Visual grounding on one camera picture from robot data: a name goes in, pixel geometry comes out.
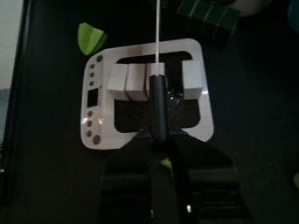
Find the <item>mounting plate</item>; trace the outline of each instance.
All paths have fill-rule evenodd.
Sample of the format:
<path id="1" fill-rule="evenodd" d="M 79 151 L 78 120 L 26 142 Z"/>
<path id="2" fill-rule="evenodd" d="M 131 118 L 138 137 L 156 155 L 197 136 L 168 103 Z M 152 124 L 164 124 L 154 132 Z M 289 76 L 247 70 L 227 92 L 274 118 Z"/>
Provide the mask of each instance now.
<path id="1" fill-rule="evenodd" d="M 187 52 L 201 63 L 202 91 L 199 96 L 201 121 L 183 129 L 191 136 L 209 141 L 214 133 L 211 101 L 207 86 L 202 46 L 194 39 L 160 42 L 160 53 Z M 108 91 L 111 67 L 120 59 L 155 54 L 155 43 L 107 49 L 95 54 L 87 63 L 82 93 L 80 138 L 95 150 L 119 149 L 134 137 L 135 132 L 122 133 L 115 125 L 115 98 Z"/>

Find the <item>dark background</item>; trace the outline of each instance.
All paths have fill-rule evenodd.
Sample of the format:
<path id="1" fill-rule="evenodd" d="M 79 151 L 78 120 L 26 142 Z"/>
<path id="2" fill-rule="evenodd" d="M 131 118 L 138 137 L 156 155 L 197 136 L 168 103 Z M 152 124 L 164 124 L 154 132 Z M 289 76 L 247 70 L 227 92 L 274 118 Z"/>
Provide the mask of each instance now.
<path id="1" fill-rule="evenodd" d="M 179 0 L 163 10 L 162 40 L 190 37 L 175 27 Z M 209 141 L 234 160 L 254 223 L 299 223 L 299 35 L 289 1 L 242 18 L 225 46 L 201 41 L 215 133 Z M 79 23 L 104 30 L 104 48 L 155 42 L 147 0 L 26 0 L 4 150 L 11 156 L 0 223 L 96 223 L 99 178 L 112 151 L 80 141 L 80 96 L 90 59 Z"/>

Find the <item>green object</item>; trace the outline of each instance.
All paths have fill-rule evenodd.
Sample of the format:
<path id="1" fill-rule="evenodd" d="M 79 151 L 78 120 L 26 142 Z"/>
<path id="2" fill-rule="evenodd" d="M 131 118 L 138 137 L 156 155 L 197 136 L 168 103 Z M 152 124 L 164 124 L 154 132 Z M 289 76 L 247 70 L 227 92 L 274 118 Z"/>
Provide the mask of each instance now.
<path id="1" fill-rule="evenodd" d="M 226 42 L 234 34 L 239 11 L 206 0 L 183 0 L 178 26 L 211 42 Z"/>
<path id="2" fill-rule="evenodd" d="M 104 45 L 108 36 L 87 23 L 79 24 L 79 49 L 86 55 L 96 53 Z"/>
<path id="3" fill-rule="evenodd" d="M 170 161 L 168 157 L 164 160 L 162 160 L 160 163 L 166 168 L 172 169 L 172 162 Z"/>

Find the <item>white cable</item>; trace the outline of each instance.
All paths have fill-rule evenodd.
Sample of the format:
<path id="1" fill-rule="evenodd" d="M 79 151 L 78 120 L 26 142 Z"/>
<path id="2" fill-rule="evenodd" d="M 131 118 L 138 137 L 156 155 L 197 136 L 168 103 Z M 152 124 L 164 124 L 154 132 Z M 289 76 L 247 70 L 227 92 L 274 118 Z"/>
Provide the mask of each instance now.
<path id="1" fill-rule="evenodd" d="M 159 76 L 159 53 L 160 53 L 160 0 L 156 0 L 155 15 L 155 75 Z"/>

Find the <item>green paper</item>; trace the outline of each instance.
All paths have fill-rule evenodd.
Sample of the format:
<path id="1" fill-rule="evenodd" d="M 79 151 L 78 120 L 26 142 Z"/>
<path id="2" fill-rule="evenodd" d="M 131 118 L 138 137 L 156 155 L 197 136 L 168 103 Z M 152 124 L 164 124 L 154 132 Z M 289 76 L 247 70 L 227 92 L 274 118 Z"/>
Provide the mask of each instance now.
<path id="1" fill-rule="evenodd" d="M 79 24 L 79 49 L 86 55 L 95 53 L 104 45 L 107 35 L 87 23 Z"/>
<path id="2" fill-rule="evenodd" d="M 160 163 L 166 168 L 172 169 L 172 162 L 170 161 L 168 157 L 164 160 L 162 160 Z"/>
<path id="3" fill-rule="evenodd" d="M 91 54 L 94 54 L 99 51 L 100 47 L 106 44 L 107 39 L 108 39 L 108 35 L 106 33 L 103 33 L 103 37 L 102 37 L 100 41 L 98 42 L 98 45 Z"/>

